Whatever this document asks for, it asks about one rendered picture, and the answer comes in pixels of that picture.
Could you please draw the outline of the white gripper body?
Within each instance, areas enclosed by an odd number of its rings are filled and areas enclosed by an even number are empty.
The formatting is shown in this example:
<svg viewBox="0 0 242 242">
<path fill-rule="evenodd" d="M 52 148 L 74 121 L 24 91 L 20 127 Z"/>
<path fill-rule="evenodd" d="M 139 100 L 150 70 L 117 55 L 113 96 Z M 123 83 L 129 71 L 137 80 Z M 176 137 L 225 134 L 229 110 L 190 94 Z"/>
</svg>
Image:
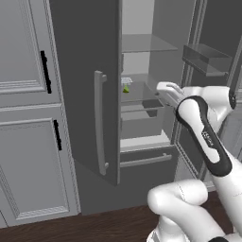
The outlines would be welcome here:
<svg viewBox="0 0 242 242">
<path fill-rule="evenodd" d="M 160 81 L 156 90 L 160 97 L 173 108 L 177 108 L 184 99 L 183 89 L 174 82 Z"/>
</svg>

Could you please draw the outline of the clear fridge door bin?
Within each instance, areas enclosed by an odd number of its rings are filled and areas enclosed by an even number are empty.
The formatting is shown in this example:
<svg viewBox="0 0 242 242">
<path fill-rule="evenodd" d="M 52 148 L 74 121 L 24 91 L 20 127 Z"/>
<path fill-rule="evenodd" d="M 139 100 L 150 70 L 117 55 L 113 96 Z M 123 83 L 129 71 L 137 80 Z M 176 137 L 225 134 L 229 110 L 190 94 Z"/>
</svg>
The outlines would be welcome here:
<svg viewBox="0 0 242 242">
<path fill-rule="evenodd" d="M 224 77 L 229 73 L 232 58 L 204 43 L 183 47 L 182 60 L 206 77 Z"/>
</svg>

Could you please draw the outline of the clear glass fridge shelf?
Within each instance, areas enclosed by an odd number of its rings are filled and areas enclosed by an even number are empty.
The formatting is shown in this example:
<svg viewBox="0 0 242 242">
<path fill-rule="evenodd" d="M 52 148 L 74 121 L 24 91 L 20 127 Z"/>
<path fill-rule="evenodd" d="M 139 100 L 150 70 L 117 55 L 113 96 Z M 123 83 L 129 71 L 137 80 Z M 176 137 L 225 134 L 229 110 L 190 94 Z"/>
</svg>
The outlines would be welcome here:
<svg viewBox="0 0 242 242">
<path fill-rule="evenodd" d="M 177 47 L 153 34 L 124 34 L 121 36 L 123 53 L 176 51 Z"/>
</svg>

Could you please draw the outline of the grey fridge body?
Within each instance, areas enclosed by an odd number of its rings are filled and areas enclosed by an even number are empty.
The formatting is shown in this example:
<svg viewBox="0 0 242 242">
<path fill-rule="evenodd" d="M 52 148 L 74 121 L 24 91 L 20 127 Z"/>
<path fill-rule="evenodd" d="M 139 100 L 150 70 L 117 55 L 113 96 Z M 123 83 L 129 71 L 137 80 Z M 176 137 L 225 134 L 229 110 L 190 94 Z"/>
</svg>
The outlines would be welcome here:
<svg viewBox="0 0 242 242">
<path fill-rule="evenodd" d="M 122 35 L 153 34 L 177 50 L 122 52 L 122 78 L 133 83 L 128 94 L 123 93 L 125 85 L 121 89 L 121 154 L 176 147 L 175 109 L 160 97 L 156 85 L 160 81 L 182 84 L 183 47 L 189 42 L 196 1 L 122 0 Z"/>
</svg>

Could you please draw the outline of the fridge door with bins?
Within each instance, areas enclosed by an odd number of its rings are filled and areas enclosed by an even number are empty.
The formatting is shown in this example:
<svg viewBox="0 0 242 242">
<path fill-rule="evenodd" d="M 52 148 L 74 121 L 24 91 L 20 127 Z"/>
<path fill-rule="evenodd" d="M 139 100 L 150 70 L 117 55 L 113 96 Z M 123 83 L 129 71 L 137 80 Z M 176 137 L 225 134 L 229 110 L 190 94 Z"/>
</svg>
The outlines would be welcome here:
<svg viewBox="0 0 242 242">
<path fill-rule="evenodd" d="M 218 76 L 184 64 L 181 86 L 229 86 L 236 92 L 235 111 L 223 122 L 218 137 L 242 160 L 242 0 L 197 0 L 188 43 L 203 43 L 231 57 L 228 73 Z M 180 153 L 175 181 L 199 179 L 216 190 L 205 162 L 189 133 L 177 119 L 172 139 Z"/>
</svg>

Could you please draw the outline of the dark grey fridge door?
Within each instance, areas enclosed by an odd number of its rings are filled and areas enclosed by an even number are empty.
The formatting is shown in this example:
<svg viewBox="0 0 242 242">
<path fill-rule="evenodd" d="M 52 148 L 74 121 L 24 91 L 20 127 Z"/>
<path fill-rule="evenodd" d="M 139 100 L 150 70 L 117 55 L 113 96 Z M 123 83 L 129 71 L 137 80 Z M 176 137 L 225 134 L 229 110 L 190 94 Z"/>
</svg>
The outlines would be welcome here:
<svg viewBox="0 0 242 242">
<path fill-rule="evenodd" d="M 119 179 L 121 0 L 49 0 L 73 158 L 106 182 Z M 95 138 L 95 71 L 103 84 L 106 175 Z"/>
</svg>

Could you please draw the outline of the grey freezer drawer front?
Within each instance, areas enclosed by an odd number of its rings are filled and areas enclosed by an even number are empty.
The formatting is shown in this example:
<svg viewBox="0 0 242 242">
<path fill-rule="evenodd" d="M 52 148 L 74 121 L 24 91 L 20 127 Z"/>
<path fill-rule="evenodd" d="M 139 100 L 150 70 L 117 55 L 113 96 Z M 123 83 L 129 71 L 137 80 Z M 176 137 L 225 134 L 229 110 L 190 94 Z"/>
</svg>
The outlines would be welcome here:
<svg viewBox="0 0 242 242">
<path fill-rule="evenodd" d="M 142 160 L 171 154 L 169 161 L 155 164 L 144 164 L 123 167 L 120 170 L 120 201 L 126 207 L 144 205 L 147 203 L 147 192 L 158 185 L 172 182 L 178 163 L 178 151 L 175 146 L 139 150 L 121 154 L 121 163 Z"/>
</svg>

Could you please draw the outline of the grey tall cupboard door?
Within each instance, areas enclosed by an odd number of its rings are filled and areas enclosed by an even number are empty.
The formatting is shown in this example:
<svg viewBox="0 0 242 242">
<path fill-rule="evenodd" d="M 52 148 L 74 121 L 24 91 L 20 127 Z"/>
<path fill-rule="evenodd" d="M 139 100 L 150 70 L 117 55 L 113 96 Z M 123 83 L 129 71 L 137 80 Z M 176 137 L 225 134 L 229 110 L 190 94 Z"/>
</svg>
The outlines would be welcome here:
<svg viewBox="0 0 242 242">
<path fill-rule="evenodd" d="M 46 89 L 41 50 L 52 94 Z M 0 0 L 0 107 L 60 100 L 55 45 L 47 0 Z"/>
</svg>

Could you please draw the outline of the grey short cupboard door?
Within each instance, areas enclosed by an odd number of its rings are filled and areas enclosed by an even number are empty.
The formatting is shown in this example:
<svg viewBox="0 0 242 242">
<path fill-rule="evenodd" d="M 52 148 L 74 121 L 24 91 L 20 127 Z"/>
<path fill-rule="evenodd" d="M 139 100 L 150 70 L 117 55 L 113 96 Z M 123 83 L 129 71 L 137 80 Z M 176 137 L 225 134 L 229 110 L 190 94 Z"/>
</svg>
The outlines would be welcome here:
<svg viewBox="0 0 242 242">
<path fill-rule="evenodd" d="M 59 151 L 53 120 L 59 123 Z M 80 212 L 61 104 L 0 110 L 0 218 L 11 227 Z"/>
</svg>

